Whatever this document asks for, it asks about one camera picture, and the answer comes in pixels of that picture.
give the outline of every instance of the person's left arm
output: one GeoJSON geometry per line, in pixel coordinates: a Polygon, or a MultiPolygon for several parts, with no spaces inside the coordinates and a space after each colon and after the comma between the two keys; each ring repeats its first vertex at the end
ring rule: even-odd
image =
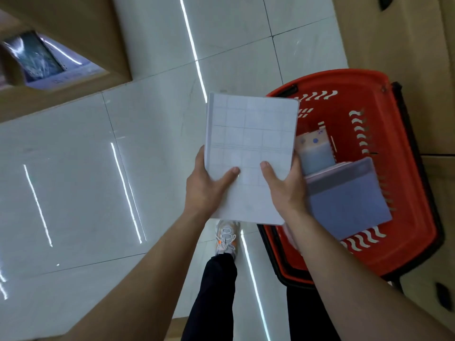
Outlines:
{"type": "Polygon", "coordinates": [[[187,179],[182,215],[133,270],[63,337],[70,340],[163,340],[202,229],[240,170],[212,181],[204,147],[187,179]]]}

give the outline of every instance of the pant leg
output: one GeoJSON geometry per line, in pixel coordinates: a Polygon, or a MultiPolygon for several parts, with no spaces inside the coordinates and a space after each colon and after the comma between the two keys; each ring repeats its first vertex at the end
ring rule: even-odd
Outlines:
{"type": "Polygon", "coordinates": [[[232,255],[220,254],[207,262],[182,341],[232,341],[236,278],[237,268],[232,255]]]}
{"type": "Polygon", "coordinates": [[[287,313],[291,341],[340,340],[316,289],[288,287],[287,313]]]}

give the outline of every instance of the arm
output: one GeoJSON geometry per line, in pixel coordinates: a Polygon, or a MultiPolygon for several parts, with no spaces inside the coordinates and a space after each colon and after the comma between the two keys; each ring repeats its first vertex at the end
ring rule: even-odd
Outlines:
{"type": "Polygon", "coordinates": [[[188,272],[197,240],[239,168],[212,181],[204,149],[187,179],[182,215],[133,270],[85,315],[62,341],[163,340],[188,272]]]}
{"type": "Polygon", "coordinates": [[[305,207],[305,182],[295,155],[288,177],[261,163],[273,204],[289,225],[324,306],[342,340],[455,340],[424,310],[371,272],[305,207]]]}

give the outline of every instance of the shoe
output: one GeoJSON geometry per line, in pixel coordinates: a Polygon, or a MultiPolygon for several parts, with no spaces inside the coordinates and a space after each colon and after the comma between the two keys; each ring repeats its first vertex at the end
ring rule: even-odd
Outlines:
{"type": "Polygon", "coordinates": [[[240,223],[230,220],[220,220],[217,224],[217,251],[219,254],[231,254],[235,259],[237,256],[237,239],[240,231],[240,223]]]}

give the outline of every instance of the plastic basket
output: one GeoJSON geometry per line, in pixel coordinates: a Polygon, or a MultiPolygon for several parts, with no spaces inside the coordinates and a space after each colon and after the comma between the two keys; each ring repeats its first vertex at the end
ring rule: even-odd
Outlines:
{"type": "MultiPolygon", "coordinates": [[[[444,234],[401,96],[401,85],[362,69],[294,80],[268,94],[300,100],[297,134],[325,127],[337,162],[370,156],[392,220],[343,244],[374,273],[394,281],[429,258],[444,234]]],[[[300,253],[280,226],[258,225],[279,280],[314,287],[300,253]]]]}

